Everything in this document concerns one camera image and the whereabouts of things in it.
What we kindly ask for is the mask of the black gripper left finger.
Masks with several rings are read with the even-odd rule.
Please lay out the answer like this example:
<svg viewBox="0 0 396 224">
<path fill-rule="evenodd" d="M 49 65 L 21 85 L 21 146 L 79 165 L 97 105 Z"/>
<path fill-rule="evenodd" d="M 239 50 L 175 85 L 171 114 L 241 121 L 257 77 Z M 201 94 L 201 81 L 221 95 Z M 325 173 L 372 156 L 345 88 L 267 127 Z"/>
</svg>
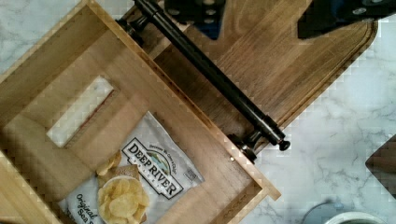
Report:
<svg viewBox="0 0 396 224">
<path fill-rule="evenodd" d="M 211 40 L 221 30 L 227 0 L 164 0 L 165 11 L 179 23 L 192 23 Z"/>
</svg>

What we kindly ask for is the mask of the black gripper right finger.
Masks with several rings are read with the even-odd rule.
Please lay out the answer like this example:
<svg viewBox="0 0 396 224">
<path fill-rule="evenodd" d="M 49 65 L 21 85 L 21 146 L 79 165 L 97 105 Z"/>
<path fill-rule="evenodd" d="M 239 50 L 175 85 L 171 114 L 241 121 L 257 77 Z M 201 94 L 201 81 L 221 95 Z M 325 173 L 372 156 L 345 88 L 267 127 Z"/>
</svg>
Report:
<svg viewBox="0 0 396 224">
<path fill-rule="evenodd" d="M 299 39 L 325 35 L 360 21 L 376 21 L 396 12 L 396 0 L 312 0 L 297 21 Z"/>
</svg>

